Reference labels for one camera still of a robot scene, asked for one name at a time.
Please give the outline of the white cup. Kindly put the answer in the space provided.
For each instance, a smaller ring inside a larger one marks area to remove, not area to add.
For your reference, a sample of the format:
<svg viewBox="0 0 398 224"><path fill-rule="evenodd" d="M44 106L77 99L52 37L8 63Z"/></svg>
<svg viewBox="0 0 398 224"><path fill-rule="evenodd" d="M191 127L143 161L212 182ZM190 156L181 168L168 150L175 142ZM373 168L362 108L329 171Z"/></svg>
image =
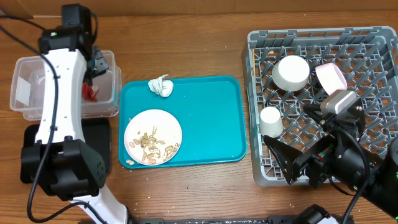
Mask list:
<svg viewBox="0 0 398 224"><path fill-rule="evenodd" d="M276 138L283 132L282 118L280 111L268 106L260 112L259 130L262 136Z"/></svg>

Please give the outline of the red snack wrapper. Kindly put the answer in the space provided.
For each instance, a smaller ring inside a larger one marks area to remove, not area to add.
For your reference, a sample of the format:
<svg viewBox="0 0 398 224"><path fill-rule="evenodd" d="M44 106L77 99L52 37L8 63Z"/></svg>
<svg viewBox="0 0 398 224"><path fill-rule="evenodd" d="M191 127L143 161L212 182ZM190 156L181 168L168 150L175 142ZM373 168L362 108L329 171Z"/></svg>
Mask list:
<svg viewBox="0 0 398 224"><path fill-rule="evenodd" d="M89 85L87 82L83 83L82 86L82 97L86 101L97 102L97 94L99 90L97 86Z"/></svg>

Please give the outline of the white bowl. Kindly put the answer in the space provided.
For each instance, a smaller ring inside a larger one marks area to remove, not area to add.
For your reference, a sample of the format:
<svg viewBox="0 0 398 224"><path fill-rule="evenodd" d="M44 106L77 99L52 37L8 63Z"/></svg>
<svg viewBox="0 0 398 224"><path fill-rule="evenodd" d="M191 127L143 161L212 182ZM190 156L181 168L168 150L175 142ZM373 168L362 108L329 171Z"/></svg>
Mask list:
<svg viewBox="0 0 398 224"><path fill-rule="evenodd" d="M277 62L272 69L272 79L276 86L284 91L299 91L305 87L310 74L305 59L289 55Z"/></svg>

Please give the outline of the wooden chopstick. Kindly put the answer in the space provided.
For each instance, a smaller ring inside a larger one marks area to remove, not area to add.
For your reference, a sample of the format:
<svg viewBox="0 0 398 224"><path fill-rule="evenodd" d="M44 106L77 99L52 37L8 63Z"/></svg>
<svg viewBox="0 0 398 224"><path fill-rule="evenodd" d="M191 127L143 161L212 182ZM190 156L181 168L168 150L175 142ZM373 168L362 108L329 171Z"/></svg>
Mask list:
<svg viewBox="0 0 398 224"><path fill-rule="evenodd" d="M256 54L255 54L255 49L252 49L252 73L253 73L253 77L256 77Z"/></svg>

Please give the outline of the white tissue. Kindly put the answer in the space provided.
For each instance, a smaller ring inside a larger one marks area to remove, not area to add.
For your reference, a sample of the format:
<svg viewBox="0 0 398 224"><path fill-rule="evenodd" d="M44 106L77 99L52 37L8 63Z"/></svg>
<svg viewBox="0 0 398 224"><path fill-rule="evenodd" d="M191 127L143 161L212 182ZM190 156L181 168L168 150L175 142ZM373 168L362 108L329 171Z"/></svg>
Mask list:
<svg viewBox="0 0 398 224"><path fill-rule="evenodd" d="M168 74L165 74L159 78L149 80L148 86L150 91L163 98L169 97L173 91L174 83L171 80L167 80L167 77Z"/></svg>

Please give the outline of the large white plate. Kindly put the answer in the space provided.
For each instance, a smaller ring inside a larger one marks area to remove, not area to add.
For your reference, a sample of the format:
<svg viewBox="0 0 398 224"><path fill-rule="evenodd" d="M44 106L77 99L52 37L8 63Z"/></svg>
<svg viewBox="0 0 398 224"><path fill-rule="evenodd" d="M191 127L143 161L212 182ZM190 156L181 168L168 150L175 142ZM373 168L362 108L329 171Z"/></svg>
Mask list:
<svg viewBox="0 0 398 224"><path fill-rule="evenodd" d="M182 143L182 128L164 110L146 110L133 117L124 132L124 146L134 164L158 166L173 158Z"/></svg>

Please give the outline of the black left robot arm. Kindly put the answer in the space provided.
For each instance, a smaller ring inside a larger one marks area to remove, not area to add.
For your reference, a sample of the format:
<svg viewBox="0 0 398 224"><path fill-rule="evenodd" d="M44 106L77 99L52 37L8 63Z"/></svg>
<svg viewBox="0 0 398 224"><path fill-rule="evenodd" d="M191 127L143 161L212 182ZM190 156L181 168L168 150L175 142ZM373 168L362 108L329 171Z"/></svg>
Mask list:
<svg viewBox="0 0 398 224"><path fill-rule="evenodd" d="M85 85L109 66L95 45L98 20L80 4L62 6L62 24L45 29L37 54L45 65L44 105L33 145L21 152L21 175L95 223L133 223L129 209L106 186L108 166L90 147L81 125Z"/></svg>

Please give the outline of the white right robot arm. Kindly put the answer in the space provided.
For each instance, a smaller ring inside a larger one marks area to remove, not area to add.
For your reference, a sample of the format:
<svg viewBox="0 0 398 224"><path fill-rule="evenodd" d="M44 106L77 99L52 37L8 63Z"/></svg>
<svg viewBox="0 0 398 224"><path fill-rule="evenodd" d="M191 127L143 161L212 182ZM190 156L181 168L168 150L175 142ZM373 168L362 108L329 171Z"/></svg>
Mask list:
<svg viewBox="0 0 398 224"><path fill-rule="evenodd" d="M270 136L263 137L286 182L293 184L306 175L309 185L317 189L326 180L336 178L355 192L344 221L360 197L397 218L397 140L391 142L383 159L360 145L366 120L358 97L339 112L322 114L321 109L316 104L303 107L327 133L305 152Z"/></svg>

